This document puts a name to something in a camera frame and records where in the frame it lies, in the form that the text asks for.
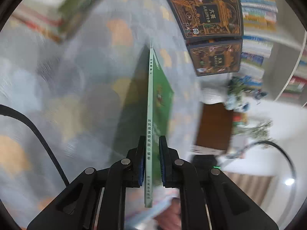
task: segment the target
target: green book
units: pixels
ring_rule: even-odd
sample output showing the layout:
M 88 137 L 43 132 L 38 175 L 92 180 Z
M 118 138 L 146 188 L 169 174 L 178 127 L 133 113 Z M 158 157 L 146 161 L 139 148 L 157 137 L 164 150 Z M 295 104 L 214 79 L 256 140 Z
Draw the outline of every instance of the green book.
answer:
M 160 66 L 150 42 L 146 166 L 145 166 L 145 207 L 153 203 L 153 186 L 161 184 L 159 137 L 167 135 L 168 119 L 172 107 L 173 90 Z

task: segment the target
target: patterned tablecloth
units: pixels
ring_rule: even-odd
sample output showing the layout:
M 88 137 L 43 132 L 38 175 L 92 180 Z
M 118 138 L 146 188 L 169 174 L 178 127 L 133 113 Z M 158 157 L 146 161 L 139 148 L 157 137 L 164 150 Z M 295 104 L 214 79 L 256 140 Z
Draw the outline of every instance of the patterned tablecloth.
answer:
M 101 0 L 62 44 L 13 18 L 0 33 L 0 103 L 35 123 L 70 182 L 124 158 L 144 134 L 150 39 L 175 92 L 168 144 L 185 158 L 199 85 L 166 0 Z M 27 227 L 63 189 L 30 129 L 0 117 L 0 198 L 16 222 Z M 155 192 L 156 200 L 166 193 Z M 128 190 L 127 219 L 143 210 L 143 196 Z

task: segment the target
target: hand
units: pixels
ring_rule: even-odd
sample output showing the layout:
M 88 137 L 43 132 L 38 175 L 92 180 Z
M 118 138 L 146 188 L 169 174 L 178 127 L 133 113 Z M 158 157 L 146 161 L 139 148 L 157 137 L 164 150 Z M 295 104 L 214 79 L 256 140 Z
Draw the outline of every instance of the hand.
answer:
M 181 230 L 180 212 L 180 200 L 173 198 L 171 206 L 157 215 L 155 220 L 163 230 Z

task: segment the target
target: light green book spine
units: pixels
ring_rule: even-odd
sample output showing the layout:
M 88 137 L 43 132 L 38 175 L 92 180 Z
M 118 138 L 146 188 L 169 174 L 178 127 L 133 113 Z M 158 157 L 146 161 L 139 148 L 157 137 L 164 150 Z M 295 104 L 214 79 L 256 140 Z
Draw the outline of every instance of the light green book spine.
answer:
M 151 208 L 153 203 L 153 61 L 154 43 L 150 42 L 149 52 L 149 75 L 148 75 L 148 101 L 147 101 L 147 129 L 146 129 L 146 166 L 145 166 L 145 207 Z

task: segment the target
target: bright light spot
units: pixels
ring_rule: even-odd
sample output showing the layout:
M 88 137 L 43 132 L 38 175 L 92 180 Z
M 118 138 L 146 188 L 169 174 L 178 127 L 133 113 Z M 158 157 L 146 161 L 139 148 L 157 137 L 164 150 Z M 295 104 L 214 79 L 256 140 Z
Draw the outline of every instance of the bright light spot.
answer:
M 285 184 L 286 184 L 287 186 L 290 186 L 290 185 L 292 185 L 293 183 L 294 183 L 294 179 L 293 179 L 293 178 L 287 179 L 287 180 L 285 181 Z

